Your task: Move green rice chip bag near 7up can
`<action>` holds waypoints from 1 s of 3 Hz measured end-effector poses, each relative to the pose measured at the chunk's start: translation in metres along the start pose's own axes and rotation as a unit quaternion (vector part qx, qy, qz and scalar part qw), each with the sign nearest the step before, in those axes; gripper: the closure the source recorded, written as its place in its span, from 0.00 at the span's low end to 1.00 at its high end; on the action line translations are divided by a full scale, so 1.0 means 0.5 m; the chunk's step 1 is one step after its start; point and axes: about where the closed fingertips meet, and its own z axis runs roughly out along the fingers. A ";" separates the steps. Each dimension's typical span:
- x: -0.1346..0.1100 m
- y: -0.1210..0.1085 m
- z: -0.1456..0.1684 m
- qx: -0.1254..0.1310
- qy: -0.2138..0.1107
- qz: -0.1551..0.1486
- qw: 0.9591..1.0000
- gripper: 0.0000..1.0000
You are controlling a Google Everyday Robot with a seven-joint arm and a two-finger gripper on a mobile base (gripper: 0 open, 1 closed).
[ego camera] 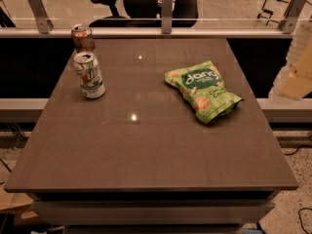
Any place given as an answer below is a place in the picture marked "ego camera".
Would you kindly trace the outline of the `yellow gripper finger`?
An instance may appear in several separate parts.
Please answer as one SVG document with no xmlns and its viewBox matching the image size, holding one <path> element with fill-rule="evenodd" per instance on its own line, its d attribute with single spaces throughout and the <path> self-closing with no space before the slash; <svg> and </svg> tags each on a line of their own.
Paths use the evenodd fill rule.
<svg viewBox="0 0 312 234">
<path fill-rule="evenodd" d="M 276 76 L 270 100 L 301 100 L 312 92 L 312 22 L 302 21 L 296 29 L 286 64 Z"/>
</svg>

